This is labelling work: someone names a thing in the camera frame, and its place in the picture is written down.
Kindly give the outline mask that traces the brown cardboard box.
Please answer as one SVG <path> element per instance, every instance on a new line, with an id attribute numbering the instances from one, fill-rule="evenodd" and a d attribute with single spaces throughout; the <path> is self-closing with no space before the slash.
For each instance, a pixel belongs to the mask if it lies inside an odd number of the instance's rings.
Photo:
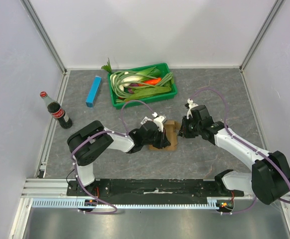
<path id="1" fill-rule="evenodd" d="M 170 142 L 170 145 L 167 147 L 164 147 L 162 149 L 157 149 L 150 145 L 148 148 L 151 151 L 176 151 L 177 149 L 177 136 L 178 132 L 180 130 L 181 124 L 174 120 L 167 120 L 164 123 L 164 130 L 166 133 L 167 140 Z"/>

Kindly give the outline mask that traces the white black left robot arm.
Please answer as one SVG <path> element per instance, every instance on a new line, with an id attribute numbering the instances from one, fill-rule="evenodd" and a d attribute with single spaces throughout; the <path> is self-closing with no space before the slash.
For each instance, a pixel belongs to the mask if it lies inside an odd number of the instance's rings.
<path id="1" fill-rule="evenodd" d="M 107 149 L 132 154 L 144 146 L 151 145 L 156 149 L 170 146 L 164 128 L 153 121 L 147 121 L 140 128 L 123 134 L 109 130 L 98 120 L 93 121 L 67 139 L 67 145 L 74 160 L 75 171 L 80 180 L 78 191 L 84 196 L 95 190 L 94 161 Z"/>

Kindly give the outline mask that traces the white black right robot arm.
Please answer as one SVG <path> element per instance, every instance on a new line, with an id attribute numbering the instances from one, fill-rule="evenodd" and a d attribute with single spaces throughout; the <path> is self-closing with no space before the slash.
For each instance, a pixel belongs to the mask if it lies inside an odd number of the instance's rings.
<path id="1" fill-rule="evenodd" d="M 185 107 L 188 111 L 182 118 L 179 136 L 200 136 L 226 150 L 250 169 L 249 173 L 229 169 L 218 174 L 219 180 L 213 187 L 217 195 L 225 196 L 230 191 L 238 190 L 252 193 L 269 205 L 290 193 L 290 167 L 283 153 L 269 152 L 244 140 L 223 122 L 215 122 L 205 105 L 188 102 Z"/>

